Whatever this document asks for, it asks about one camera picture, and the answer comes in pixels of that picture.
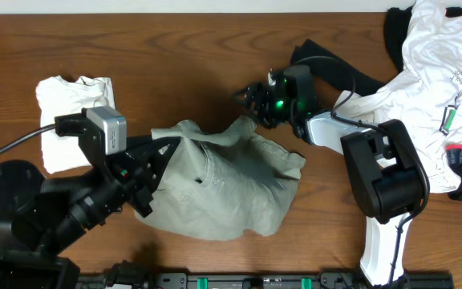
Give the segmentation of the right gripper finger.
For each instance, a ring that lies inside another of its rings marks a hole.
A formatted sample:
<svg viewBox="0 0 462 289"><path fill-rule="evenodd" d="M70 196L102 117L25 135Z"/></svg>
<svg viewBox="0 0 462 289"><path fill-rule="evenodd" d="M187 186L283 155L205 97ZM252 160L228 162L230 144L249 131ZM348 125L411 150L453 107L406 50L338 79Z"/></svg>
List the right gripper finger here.
<svg viewBox="0 0 462 289"><path fill-rule="evenodd" d="M259 110L256 108L251 108L248 109L247 112L248 116L263 128L273 128L272 118L268 108L260 108Z"/></svg>
<svg viewBox="0 0 462 289"><path fill-rule="evenodd" d="M234 92L231 96L232 100L241 105L243 108L253 111L256 105L256 96L259 88L259 83L251 83L245 88Z"/></svg>

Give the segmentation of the grey-green shorts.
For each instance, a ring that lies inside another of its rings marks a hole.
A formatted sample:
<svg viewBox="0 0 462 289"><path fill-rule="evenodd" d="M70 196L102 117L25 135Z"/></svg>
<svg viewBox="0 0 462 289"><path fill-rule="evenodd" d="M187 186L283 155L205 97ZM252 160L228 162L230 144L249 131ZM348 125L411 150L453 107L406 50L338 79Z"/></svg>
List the grey-green shorts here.
<svg viewBox="0 0 462 289"><path fill-rule="evenodd" d="M138 220L175 234L211 241L240 238L252 230L275 234L298 190L306 160L256 134L240 116L224 132L208 134L191 120L155 128L152 138L178 136L152 212Z"/></svg>

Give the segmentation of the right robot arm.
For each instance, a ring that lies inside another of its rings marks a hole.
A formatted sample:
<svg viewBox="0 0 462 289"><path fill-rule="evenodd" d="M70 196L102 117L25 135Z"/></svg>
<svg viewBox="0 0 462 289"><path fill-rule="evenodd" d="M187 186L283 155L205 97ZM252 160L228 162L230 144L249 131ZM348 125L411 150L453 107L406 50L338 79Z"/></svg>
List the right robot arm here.
<svg viewBox="0 0 462 289"><path fill-rule="evenodd" d="M310 67L271 71L232 96L264 128L289 124L296 137L344 157L356 204L366 216L361 273L354 288L410 288L403 250L411 221L427 205L429 181L404 124L340 116L322 107Z"/></svg>

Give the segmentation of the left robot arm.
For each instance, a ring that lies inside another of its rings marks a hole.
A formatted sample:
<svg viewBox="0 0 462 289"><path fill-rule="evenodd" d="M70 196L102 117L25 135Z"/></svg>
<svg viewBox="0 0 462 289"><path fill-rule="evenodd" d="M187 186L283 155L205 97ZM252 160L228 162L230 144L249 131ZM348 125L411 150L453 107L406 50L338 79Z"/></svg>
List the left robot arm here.
<svg viewBox="0 0 462 289"><path fill-rule="evenodd" d="M58 116L54 129L75 136L91 169L46 178L29 161L0 164L0 288L74 288L80 269L60 253L129 204L141 216L150 206L178 137L124 138L106 154L108 133L86 112Z"/></svg>

